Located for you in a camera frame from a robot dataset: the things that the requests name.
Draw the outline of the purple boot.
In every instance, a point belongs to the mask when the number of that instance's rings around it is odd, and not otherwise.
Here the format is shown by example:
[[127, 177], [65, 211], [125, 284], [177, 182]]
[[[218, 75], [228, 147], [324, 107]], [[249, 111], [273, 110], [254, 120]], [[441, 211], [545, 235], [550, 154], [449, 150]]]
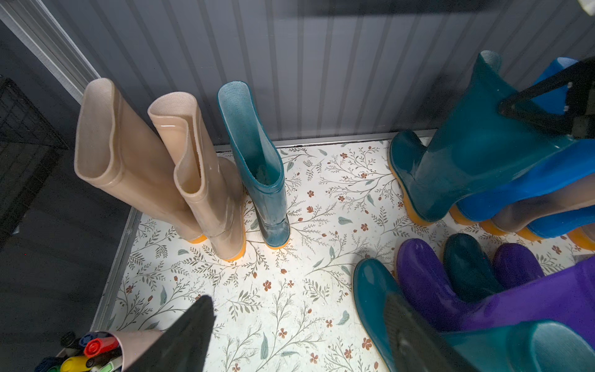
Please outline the purple boot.
[[401, 244], [396, 269], [411, 306], [440, 332], [486, 330], [521, 322], [562, 323], [594, 344], [594, 260], [500, 293], [467, 263], [452, 280], [435, 251], [420, 239]]
[[493, 260], [496, 279], [504, 289], [516, 288], [545, 277], [545, 273], [526, 246], [505, 243], [497, 248]]

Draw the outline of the teal front boot right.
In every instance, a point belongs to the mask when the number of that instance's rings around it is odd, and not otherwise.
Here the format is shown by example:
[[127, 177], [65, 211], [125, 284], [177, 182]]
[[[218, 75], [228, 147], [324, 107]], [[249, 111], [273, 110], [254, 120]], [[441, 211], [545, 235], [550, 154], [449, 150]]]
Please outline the teal front boot right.
[[443, 265], [453, 290], [465, 302], [479, 302], [505, 290], [489, 257], [471, 235], [457, 233], [446, 240]]

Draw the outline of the blue rain boot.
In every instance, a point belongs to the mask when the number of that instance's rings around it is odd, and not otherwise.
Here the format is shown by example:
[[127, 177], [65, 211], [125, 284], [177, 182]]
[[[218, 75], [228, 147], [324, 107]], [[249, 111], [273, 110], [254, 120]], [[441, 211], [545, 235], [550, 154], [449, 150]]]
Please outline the blue rain boot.
[[509, 205], [550, 194], [591, 174], [594, 174], [594, 138], [575, 139], [569, 147], [513, 181], [457, 202], [450, 214], [463, 225], [481, 223]]
[[517, 235], [531, 241], [560, 237], [594, 223], [594, 210], [595, 206], [590, 206], [542, 217], [517, 232]]

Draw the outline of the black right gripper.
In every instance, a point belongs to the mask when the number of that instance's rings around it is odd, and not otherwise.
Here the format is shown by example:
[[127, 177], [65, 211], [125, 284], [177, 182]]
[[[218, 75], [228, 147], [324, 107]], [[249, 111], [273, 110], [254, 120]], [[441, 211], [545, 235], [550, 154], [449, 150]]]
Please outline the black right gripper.
[[502, 100], [498, 112], [545, 131], [594, 138], [594, 58], [555, 60], [541, 80]]

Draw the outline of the purple front boot right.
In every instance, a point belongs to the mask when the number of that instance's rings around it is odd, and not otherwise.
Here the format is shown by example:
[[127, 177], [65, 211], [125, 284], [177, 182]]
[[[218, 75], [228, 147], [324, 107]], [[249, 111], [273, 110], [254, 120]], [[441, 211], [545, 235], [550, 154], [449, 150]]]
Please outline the purple front boot right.
[[493, 260], [496, 279], [504, 289], [516, 288], [545, 277], [545, 273], [526, 246], [505, 243], [497, 248]]

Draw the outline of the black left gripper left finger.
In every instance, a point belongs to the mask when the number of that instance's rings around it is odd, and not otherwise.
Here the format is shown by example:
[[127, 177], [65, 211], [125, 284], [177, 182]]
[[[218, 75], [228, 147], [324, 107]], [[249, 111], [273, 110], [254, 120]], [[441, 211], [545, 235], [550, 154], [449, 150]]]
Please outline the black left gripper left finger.
[[211, 297], [198, 299], [128, 371], [203, 371], [215, 324]]

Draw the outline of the pink cup of markers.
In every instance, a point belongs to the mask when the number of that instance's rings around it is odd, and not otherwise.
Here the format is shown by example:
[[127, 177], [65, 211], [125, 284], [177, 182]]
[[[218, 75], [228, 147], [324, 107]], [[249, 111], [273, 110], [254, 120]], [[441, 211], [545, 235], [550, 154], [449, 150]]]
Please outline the pink cup of markers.
[[36, 371], [126, 371], [163, 335], [160, 330], [65, 333], [62, 351], [49, 356]]

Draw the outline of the blue rain boot right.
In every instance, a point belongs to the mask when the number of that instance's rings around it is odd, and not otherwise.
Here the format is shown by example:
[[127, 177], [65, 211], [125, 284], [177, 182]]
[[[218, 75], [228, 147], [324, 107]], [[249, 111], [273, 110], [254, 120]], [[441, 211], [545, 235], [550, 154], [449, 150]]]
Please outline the blue rain boot right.
[[594, 223], [594, 210], [595, 206], [590, 206], [542, 217], [517, 232], [517, 235], [531, 241], [560, 237]]

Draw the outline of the dark teal boot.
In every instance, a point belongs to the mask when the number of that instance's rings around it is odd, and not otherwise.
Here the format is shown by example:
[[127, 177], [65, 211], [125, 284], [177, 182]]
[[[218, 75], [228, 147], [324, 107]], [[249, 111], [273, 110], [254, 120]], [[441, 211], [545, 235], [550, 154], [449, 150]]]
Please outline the dark teal boot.
[[223, 85], [218, 106], [241, 180], [256, 209], [264, 242], [277, 250], [290, 238], [284, 166], [264, 129], [249, 85]]
[[568, 134], [499, 113], [499, 103], [516, 93], [500, 66], [498, 53], [478, 54], [467, 90], [429, 145], [410, 130], [392, 139], [388, 161], [413, 223], [432, 225], [458, 201], [507, 184], [574, 144]]

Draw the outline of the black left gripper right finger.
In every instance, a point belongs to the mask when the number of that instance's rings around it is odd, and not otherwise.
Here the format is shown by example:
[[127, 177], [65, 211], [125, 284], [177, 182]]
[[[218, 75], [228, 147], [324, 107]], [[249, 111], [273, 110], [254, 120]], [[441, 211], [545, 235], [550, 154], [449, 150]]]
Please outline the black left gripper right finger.
[[383, 359], [390, 371], [475, 371], [399, 294], [384, 305]]

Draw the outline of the teal front boot left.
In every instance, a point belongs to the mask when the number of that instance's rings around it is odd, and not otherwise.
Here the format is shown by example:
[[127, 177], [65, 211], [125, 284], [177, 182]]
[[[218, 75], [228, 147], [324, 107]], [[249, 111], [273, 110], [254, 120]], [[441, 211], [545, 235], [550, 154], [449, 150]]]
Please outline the teal front boot left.
[[[383, 358], [387, 336], [384, 305], [389, 294], [403, 297], [401, 289], [381, 262], [366, 259], [356, 265], [353, 293], [359, 319]], [[522, 322], [488, 330], [438, 334], [467, 359], [477, 369], [475, 371], [594, 369], [593, 348], [571, 328], [558, 322]]]

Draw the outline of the purple front boot left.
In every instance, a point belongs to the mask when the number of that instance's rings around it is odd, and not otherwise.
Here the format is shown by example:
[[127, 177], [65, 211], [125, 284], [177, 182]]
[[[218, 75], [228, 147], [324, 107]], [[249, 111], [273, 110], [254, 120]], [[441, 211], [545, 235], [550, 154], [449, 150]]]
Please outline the purple front boot left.
[[420, 239], [401, 244], [396, 269], [411, 306], [440, 332], [486, 330], [521, 322], [562, 323], [594, 344], [594, 260], [500, 293], [467, 263], [452, 280], [435, 251]]

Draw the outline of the floral floor mat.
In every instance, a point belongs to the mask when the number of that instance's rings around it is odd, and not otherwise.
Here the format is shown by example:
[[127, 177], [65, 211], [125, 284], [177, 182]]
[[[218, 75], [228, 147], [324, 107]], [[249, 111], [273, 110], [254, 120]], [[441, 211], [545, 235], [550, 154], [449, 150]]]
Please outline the floral floor mat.
[[246, 252], [234, 262], [219, 259], [209, 242], [191, 244], [171, 225], [133, 213], [95, 328], [164, 331], [207, 295], [215, 310], [208, 371], [384, 371], [353, 300], [361, 260], [393, 270], [405, 240], [424, 240], [441, 255], [456, 233], [473, 237], [489, 257], [504, 243], [526, 246], [546, 274], [593, 258], [567, 236], [525, 239], [451, 217], [413, 223], [390, 173], [388, 148], [388, 139], [281, 147], [288, 245], [265, 244], [246, 200]]

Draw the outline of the beige rain boot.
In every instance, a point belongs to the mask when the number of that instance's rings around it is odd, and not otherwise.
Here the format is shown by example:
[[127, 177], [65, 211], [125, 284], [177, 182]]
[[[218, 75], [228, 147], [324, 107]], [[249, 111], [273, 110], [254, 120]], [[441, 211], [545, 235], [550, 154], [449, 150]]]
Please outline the beige rain boot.
[[594, 174], [547, 195], [517, 201], [492, 219], [480, 223], [486, 232], [502, 236], [519, 233], [539, 218], [594, 205]]
[[77, 121], [74, 171], [142, 213], [171, 224], [190, 243], [206, 236], [173, 178], [174, 163], [161, 138], [107, 78], [90, 82]]
[[595, 224], [581, 226], [567, 233], [569, 239], [578, 247], [585, 250], [595, 251]]
[[215, 152], [197, 99], [176, 91], [147, 110], [174, 162], [174, 183], [222, 260], [246, 250], [243, 184], [236, 165]]

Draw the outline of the blue rain boot left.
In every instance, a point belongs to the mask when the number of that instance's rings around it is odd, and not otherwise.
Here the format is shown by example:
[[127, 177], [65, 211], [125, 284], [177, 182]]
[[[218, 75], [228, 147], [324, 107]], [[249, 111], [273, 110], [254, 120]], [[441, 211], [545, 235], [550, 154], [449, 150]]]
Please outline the blue rain boot left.
[[457, 202], [450, 214], [463, 225], [481, 223], [509, 205], [550, 194], [591, 174], [594, 174], [594, 138], [575, 139], [569, 147], [513, 181]]

